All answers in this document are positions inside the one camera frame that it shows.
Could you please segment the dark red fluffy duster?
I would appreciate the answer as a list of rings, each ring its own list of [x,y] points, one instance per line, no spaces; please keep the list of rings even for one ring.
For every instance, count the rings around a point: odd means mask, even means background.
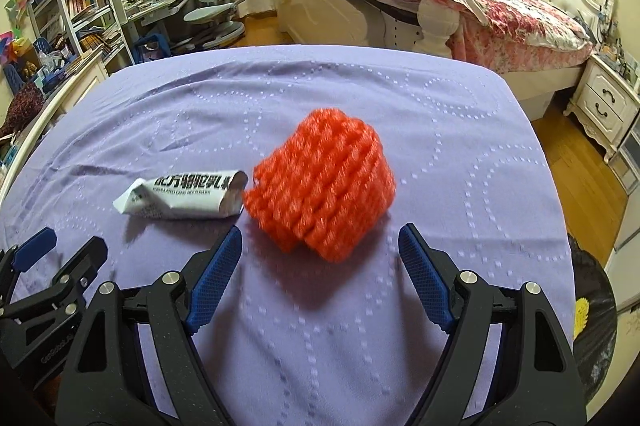
[[[42,110],[44,98],[42,91],[34,82],[25,83],[14,96],[1,126],[0,137],[17,134],[30,123]]]

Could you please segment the white milk powder packet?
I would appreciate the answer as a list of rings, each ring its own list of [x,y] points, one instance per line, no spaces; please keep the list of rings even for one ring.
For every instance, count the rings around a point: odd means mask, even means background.
[[[138,178],[113,206],[119,214],[149,219],[225,219],[242,213],[247,183],[243,171]]]

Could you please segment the light blue desk chair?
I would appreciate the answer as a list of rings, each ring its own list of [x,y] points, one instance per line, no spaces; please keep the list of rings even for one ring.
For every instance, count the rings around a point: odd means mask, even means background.
[[[183,43],[187,52],[227,47],[245,34],[242,21],[235,20],[239,6],[246,0],[197,0],[201,6],[188,12],[183,21],[202,26],[197,35]]]

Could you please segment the yellow trash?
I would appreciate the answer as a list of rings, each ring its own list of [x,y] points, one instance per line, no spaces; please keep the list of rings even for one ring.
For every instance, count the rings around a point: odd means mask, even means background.
[[[585,330],[589,319],[590,304],[587,298],[578,298],[575,303],[574,338]]]

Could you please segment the white nightstand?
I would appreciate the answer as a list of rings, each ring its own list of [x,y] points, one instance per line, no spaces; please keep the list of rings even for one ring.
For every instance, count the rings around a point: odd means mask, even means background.
[[[639,95],[597,55],[591,55],[563,111],[574,115],[610,163],[639,114]]]

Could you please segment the red foam net sleeve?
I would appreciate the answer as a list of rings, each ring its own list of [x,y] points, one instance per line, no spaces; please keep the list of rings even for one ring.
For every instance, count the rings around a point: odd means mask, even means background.
[[[397,183],[375,129],[337,108],[311,111],[254,167],[245,209],[285,253],[341,263],[392,206]]]

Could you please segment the white study desk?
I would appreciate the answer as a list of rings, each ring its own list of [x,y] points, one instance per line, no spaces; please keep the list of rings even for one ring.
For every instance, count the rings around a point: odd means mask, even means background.
[[[154,0],[135,2],[131,7],[126,7],[122,0],[110,0],[118,30],[132,61],[137,62],[134,58],[134,44],[141,38],[138,26],[158,27],[160,34],[169,41],[164,20],[177,15],[189,2],[190,0]]]

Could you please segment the purple tablecloth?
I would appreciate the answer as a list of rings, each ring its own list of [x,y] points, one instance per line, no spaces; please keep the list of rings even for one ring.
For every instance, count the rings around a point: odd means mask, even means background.
[[[398,255],[414,224],[500,287],[538,283],[565,332],[574,272],[544,151],[496,73],[374,48],[267,46],[131,67],[49,131],[1,206],[1,243],[44,227],[55,249],[18,279],[47,287],[92,237],[99,282],[154,282],[213,245],[221,220],[115,209],[139,179],[242,171],[285,219],[250,209],[243,252],[198,353],[240,425],[400,425],[445,346]]]

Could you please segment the black lined trash bin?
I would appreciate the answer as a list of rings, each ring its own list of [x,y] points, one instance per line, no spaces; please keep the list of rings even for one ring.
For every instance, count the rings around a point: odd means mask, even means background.
[[[617,335],[614,293],[608,275],[596,257],[567,235],[575,280],[575,299],[585,297],[590,304],[585,330],[574,338],[574,358],[586,403],[602,386],[611,365]]]

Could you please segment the clear plastic drawer unit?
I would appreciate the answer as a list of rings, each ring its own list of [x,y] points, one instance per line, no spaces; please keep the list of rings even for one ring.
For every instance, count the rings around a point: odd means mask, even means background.
[[[640,142],[639,116],[631,123],[617,151],[611,157],[608,166],[626,194],[631,195],[639,186],[640,178]]]

